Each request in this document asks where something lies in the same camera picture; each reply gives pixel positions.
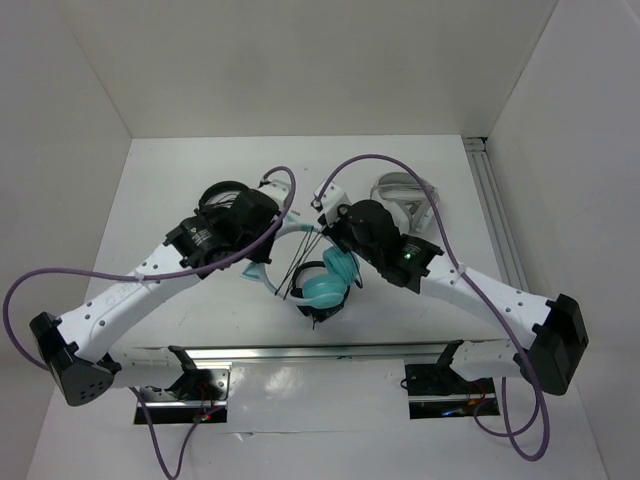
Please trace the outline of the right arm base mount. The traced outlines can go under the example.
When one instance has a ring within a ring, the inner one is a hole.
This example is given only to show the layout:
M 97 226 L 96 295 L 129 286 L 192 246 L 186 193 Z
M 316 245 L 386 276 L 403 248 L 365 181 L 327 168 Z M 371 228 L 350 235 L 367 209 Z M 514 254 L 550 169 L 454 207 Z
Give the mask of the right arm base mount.
M 411 420 L 473 417 L 477 407 L 480 416 L 500 415 L 490 378 L 469 382 L 436 364 L 406 364 L 400 387 L 408 395 Z

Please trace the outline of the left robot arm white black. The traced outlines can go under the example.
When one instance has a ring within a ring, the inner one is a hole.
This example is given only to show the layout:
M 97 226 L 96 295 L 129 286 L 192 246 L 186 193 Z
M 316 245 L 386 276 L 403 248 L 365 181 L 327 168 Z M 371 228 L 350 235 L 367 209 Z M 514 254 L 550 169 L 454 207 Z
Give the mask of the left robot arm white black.
M 114 344 L 156 308 L 216 270 L 249 258 L 266 262 L 290 206 L 290 185 L 262 182 L 256 189 L 223 183 L 229 205 L 202 199 L 193 216 L 171 230 L 131 273 L 84 305 L 31 323 L 39 353 L 68 405 L 85 405 L 110 388 L 165 390 L 176 399 L 210 389 L 211 376 L 178 346 L 114 350 Z

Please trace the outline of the teal cat ear headphones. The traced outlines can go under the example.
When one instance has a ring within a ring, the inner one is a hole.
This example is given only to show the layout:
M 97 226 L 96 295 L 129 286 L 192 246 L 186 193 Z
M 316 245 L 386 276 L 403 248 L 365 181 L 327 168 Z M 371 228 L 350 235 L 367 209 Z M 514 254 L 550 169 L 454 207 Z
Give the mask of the teal cat ear headphones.
M 270 292 L 270 294 L 272 294 L 275 298 L 280 299 L 284 302 L 290 303 L 298 310 L 296 305 L 301 304 L 302 300 L 290 299 L 288 294 L 289 287 L 292 285 L 293 274 L 297 267 L 309 261 L 324 261 L 326 263 L 329 263 L 329 262 L 333 263 L 339 260 L 348 260 L 350 258 L 355 259 L 358 263 L 359 261 L 357 260 L 354 254 L 344 253 L 340 248 L 336 246 L 331 246 L 326 250 L 324 250 L 324 252 L 322 253 L 321 259 L 310 260 L 308 258 L 309 254 L 312 253 L 314 248 L 317 246 L 317 244 L 321 240 L 320 228 L 312 224 L 297 222 L 291 217 L 285 220 L 283 227 L 276 234 L 276 238 L 281 239 L 286 235 L 294 234 L 294 233 L 301 233 L 303 235 L 303 238 L 296 252 L 294 253 L 292 262 L 289 265 L 286 271 L 286 274 L 284 275 L 284 278 L 280 281 L 279 284 L 274 284 L 271 281 L 266 269 L 266 265 L 264 263 L 261 263 L 261 264 L 256 262 L 249 263 L 244 269 L 244 271 L 242 272 L 241 277 L 245 280 L 258 282 L 262 284 L 264 287 L 266 287 L 266 289 Z M 323 273 L 326 273 L 326 270 L 324 268 L 309 270 L 306 273 L 302 274 L 302 277 L 299 280 L 299 283 L 302 284 L 304 280 L 314 278 Z M 362 287 L 363 287 L 361 268 L 360 268 L 360 278 L 361 278 Z

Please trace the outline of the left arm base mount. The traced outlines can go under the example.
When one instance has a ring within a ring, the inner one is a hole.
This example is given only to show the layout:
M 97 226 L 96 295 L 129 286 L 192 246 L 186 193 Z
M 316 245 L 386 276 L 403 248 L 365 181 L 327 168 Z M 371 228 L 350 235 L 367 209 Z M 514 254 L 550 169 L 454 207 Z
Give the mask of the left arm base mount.
M 169 389 L 138 389 L 154 425 L 227 422 L 232 363 L 204 362 L 198 368 L 194 380 L 178 382 Z

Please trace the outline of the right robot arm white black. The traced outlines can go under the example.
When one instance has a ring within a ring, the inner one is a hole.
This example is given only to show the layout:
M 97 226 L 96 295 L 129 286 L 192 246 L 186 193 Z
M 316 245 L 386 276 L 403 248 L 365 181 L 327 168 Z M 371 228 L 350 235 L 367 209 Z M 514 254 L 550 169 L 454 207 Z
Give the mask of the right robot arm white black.
M 455 341 L 436 369 L 448 392 L 489 376 L 520 376 L 544 393 L 565 394 L 589 344 L 580 305 L 561 294 L 530 294 L 455 264 L 439 246 L 402 234 L 374 200 L 318 205 L 322 233 L 388 283 L 445 301 L 505 330 L 505 341 Z

